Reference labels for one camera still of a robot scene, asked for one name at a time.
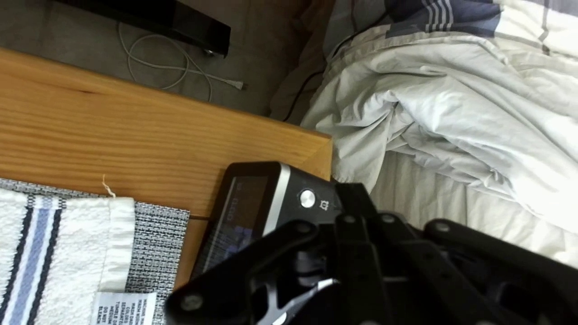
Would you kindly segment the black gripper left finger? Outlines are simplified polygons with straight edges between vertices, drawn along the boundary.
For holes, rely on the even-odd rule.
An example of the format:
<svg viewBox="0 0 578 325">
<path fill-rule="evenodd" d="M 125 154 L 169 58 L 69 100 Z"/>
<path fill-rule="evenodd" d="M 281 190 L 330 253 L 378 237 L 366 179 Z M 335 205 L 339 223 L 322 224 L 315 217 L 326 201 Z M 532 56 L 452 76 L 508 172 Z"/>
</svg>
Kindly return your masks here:
<svg viewBox="0 0 578 325">
<path fill-rule="evenodd" d="M 167 325 L 322 325 L 331 253 L 331 226 L 293 221 L 176 289 Z"/>
</svg>

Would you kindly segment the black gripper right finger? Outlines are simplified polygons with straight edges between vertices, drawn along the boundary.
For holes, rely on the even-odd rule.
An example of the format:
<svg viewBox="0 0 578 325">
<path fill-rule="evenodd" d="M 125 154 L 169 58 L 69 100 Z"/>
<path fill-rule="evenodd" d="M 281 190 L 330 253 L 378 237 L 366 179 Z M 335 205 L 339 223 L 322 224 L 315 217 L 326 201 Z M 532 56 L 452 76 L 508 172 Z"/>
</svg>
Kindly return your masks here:
<svg viewBox="0 0 578 325">
<path fill-rule="evenodd" d="M 578 270 L 449 219 L 416 230 L 339 188 L 339 279 L 353 325 L 578 325 Z"/>
</svg>

